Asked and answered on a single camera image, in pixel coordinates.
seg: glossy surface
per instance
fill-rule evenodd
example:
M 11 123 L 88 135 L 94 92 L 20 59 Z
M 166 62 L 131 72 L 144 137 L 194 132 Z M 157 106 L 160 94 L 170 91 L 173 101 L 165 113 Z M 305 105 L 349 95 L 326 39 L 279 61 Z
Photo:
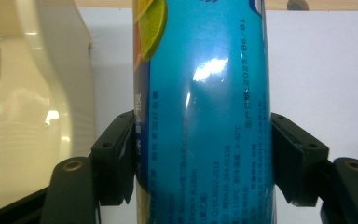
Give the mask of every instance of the glossy surface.
M 45 187 L 58 161 L 87 155 L 89 46 L 72 1 L 0 0 L 0 207 Z

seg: blue label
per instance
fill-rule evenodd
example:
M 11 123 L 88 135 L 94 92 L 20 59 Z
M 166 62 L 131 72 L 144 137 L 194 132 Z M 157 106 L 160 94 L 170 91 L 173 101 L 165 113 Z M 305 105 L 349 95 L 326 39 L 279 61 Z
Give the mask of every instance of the blue label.
M 167 1 L 147 91 L 137 91 L 146 102 L 138 180 L 150 196 L 148 223 L 274 222 L 258 4 Z

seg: shelf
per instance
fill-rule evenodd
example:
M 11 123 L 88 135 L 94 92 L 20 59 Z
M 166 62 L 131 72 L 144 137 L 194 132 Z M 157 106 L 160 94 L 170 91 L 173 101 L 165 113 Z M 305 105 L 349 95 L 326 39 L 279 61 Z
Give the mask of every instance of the shelf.
M 75 0 L 78 7 L 131 7 L 132 0 Z M 358 10 L 358 0 L 308 0 L 310 10 Z M 266 1 L 267 10 L 286 10 L 287 0 Z

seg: white background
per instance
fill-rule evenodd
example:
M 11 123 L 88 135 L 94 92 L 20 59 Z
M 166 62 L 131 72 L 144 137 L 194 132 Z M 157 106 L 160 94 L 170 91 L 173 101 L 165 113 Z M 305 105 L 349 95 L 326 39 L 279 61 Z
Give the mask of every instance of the white background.
M 99 136 L 132 110 L 131 10 L 81 8 L 91 50 Z M 358 159 L 358 12 L 268 11 L 271 111 L 330 147 L 330 161 Z M 278 188 L 279 224 L 321 223 L 317 208 L 287 204 Z M 102 209 L 103 223 L 136 223 L 136 200 Z

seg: black metal bracket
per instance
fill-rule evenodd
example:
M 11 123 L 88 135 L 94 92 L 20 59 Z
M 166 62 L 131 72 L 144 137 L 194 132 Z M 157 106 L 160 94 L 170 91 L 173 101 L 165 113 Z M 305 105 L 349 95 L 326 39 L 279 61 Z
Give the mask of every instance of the black metal bracket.
M 271 115 L 275 183 L 287 202 L 324 201 L 323 224 L 358 224 L 358 160 L 330 162 L 329 148 L 290 119 Z M 0 223 L 99 223 L 99 205 L 129 202 L 135 173 L 133 112 L 118 116 L 88 158 L 59 163 L 50 186 L 0 209 Z

